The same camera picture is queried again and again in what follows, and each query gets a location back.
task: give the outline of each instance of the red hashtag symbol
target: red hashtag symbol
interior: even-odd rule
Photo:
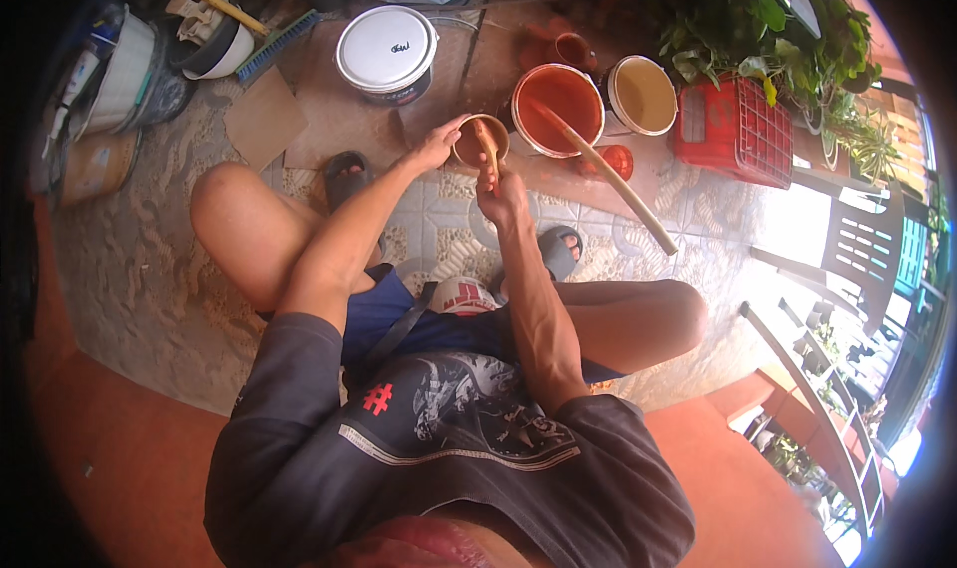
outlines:
[[[372,410],[372,405],[375,405],[375,410],[372,410],[374,416],[379,416],[379,411],[389,410],[389,405],[386,404],[386,400],[392,397],[392,384],[386,383],[386,386],[383,387],[382,383],[379,383],[372,389],[368,390],[368,396],[363,398],[365,404],[362,407],[365,410]]]

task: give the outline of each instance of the forearm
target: forearm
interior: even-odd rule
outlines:
[[[568,400],[591,393],[582,379],[578,336],[544,267],[531,217],[499,227],[498,241],[525,382],[551,416]]]
[[[364,274],[389,214],[420,173],[413,161],[403,157],[336,209],[296,263],[277,312],[315,314],[341,333],[348,298]]]

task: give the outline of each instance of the plastic crate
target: plastic crate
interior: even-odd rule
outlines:
[[[794,128],[791,114],[771,107],[749,78],[684,89],[678,101],[675,156],[729,178],[791,187]]]

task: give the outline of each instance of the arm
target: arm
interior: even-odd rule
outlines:
[[[500,180],[496,197],[492,192],[492,168],[485,167],[479,173],[478,208],[498,232],[509,283],[512,329],[525,383],[545,414],[554,416],[565,402],[587,396],[591,390],[582,379],[575,327],[538,249],[525,186],[519,176],[504,169]]]
[[[449,157],[449,147],[461,136],[462,119],[431,131],[423,144],[343,203],[319,227],[293,269],[277,315],[305,312],[327,320],[340,334],[344,331],[348,298],[365,277],[365,263],[395,203],[413,179]]]

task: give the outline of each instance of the hand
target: hand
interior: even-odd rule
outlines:
[[[459,116],[425,135],[424,140],[405,155],[403,161],[413,165],[419,173],[440,167],[452,152],[452,145],[462,137],[459,124],[468,115]]]
[[[485,153],[480,153],[478,157],[483,162],[487,160]],[[531,218],[531,216],[528,215],[528,195],[525,192],[524,182],[518,174],[505,169],[505,162],[501,159],[498,161],[498,176],[498,196],[495,196],[493,190],[496,178],[492,166],[485,165],[479,169],[476,198],[482,215],[501,230],[503,227],[513,226],[522,218]]]

